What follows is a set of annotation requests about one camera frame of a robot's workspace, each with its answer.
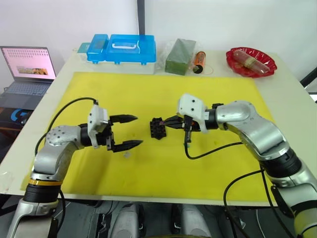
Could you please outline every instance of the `yellow mat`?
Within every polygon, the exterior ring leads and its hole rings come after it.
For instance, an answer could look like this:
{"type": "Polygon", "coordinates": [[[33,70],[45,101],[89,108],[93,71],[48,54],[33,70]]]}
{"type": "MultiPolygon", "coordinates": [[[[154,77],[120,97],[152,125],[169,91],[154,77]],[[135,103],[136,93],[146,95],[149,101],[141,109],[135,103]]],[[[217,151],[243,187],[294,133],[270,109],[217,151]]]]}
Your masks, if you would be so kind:
{"type": "MultiPolygon", "coordinates": [[[[132,114],[139,119],[113,126],[117,144],[123,140],[144,142],[128,152],[113,153],[105,147],[75,152],[62,185],[64,193],[123,195],[222,200],[225,187],[236,177],[259,169],[256,159],[243,145],[223,149],[198,160],[185,156],[184,131],[166,128],[167,137],[150,136],[150,120],[176,113],[183,93],[213,103],[246,100],[260,115],[272,120],[253,79],[208,78],[161,75],[75,73],[58,108],[78,97],[94,97],[109,115],[132,114]]],[[[55,126],[87,122],[90,101],[68,107],[55,126]]],[[[192,156],[239,141],[230,131],[192,133],[192,156]]],[[[267,201],[261,175],[243,179],[228,195],[235,201],[267,201]]]]}

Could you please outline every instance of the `laptop screen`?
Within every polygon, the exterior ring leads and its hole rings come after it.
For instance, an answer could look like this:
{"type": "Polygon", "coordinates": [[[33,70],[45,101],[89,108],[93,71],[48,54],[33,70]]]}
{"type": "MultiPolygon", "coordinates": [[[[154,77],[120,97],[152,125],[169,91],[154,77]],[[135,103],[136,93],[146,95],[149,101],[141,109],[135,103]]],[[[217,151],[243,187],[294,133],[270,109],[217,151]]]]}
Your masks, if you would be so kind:
{"type": "Polygon", "coordinates": [[[1,47],[15,79],[52,81],[55,72],[46,47],[1,47]]]}

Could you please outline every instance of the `laptop keyboard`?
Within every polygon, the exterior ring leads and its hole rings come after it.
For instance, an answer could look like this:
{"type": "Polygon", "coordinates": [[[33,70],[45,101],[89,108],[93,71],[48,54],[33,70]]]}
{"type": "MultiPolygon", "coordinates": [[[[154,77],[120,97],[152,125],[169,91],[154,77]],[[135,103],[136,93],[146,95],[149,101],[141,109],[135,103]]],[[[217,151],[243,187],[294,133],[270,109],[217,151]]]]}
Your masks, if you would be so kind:
{"type": "Polygon", "coordinates": [[[6,93],[15,93],[15,94],[26,94],[26,95],[36,95],[43,96],[49,84],[33,84],[33,83],[16,83],[14,82],[8,89],[6,93]]]}

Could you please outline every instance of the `black pole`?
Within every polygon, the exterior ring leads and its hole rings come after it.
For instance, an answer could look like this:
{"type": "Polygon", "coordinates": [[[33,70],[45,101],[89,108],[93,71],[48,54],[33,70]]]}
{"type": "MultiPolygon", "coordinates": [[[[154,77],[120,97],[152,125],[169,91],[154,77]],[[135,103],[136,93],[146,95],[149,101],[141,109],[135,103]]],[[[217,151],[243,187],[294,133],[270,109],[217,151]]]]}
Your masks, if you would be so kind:
{"type": "Polygon", "coordinates": [[[311,82],[313,82],[315,78],[317,78],[317,67],[312,72],[310,72],[305,78],[301,80],[302,86],[306,87],[311,82]]]}
{"type": "Polygon", "coordinates": [[[145,35],[145,0],[137,0],[139,35],[145,35]]]}

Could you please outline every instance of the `laptop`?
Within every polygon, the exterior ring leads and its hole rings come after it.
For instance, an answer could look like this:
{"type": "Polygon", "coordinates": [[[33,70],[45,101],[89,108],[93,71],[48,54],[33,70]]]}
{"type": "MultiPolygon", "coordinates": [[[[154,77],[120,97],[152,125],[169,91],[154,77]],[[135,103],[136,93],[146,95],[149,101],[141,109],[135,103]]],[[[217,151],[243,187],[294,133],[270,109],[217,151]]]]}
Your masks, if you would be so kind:
{"type": "Polygon", "coordinates": [[[0,95],[0,107],[34,110],[56,77],[48,48],[0,48],[14,79],[0,95]]]}

